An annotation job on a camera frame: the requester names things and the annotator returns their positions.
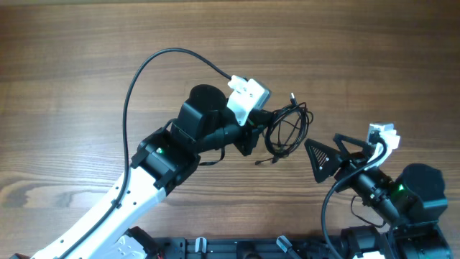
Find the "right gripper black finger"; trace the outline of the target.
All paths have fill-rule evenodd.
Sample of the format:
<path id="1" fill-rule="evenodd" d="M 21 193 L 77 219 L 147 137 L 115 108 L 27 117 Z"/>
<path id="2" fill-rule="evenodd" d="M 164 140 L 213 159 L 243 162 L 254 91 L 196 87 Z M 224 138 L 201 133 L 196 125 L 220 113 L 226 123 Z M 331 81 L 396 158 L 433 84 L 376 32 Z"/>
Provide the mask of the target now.
<path id="1" fill-rule="evenodd" d="M 365 142 L 363 140 L 358 140 L 353 137 L 349 137 L 346 135 L 342 135 L 339 133 L 336 133 L 334 135 L 333 141 L 336 143 L 337 147 L 339 148 L 339 151 L 342 155 L 350 155 L 350 152 L 346 149 L 344 143 L 350 143 L 355 146 L 361 147 L 362 152 L 364 153 L 365 156 L 369 157 L 373 154 L 374 152 L 374 147 L 373 145 L 369 144 L 368 142 Z"/>
<path id="2" fill-rule="evenodd" d="M 341 165 L 341 153 L 312 139 L 307 139 L 304 145 L 316 182 L 322 183 L 333 176 Z"/>

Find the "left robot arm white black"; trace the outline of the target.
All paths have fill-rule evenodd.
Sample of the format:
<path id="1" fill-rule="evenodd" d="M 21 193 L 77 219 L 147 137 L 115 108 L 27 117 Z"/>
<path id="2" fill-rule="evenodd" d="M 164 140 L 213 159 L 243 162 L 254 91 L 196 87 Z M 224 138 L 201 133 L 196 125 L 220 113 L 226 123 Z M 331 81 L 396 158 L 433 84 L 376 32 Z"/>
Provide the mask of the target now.
<path id="1" fill-rule="evenodd" d="M 232 87 L 229 97 L 206 84 L 192 88 L 178 118 L 139 144 L 126 170 L 103 198 L 34 258 L 146 258 L 148 235 L 133 227 L 201 165 L 200 154 L 236 145 L 249 155 L 271 114 L 270 90 L 254 80 Z"/>

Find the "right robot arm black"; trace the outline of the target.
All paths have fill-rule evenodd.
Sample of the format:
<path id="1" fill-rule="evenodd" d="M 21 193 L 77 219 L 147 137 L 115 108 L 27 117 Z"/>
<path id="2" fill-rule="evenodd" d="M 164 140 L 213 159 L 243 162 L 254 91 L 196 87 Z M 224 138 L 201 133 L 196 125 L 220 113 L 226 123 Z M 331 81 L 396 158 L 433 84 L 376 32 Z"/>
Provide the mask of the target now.
<path id="1" fill-rule="evenodd" d="M 341 134 L 333 140 L 336 147 L 312 139 L 305 141 L 315 180 L 336 180 L 326 194 L 321 213 L 326 213 L 334 193 L 351 189 L 389 227 L 385 233 L 371 222 L 350 227 L 342 230 L 339 242 L 333 244 L 322 222 L 324 240 L 333 258 L 452 258 L 438 227 L 448 207 L 440 170 L 413 163 L 396 179 L 381 171 L 380 166 L 399 145 L 400 137 L 393 129 L 373 127 L 365 141 Z"/>

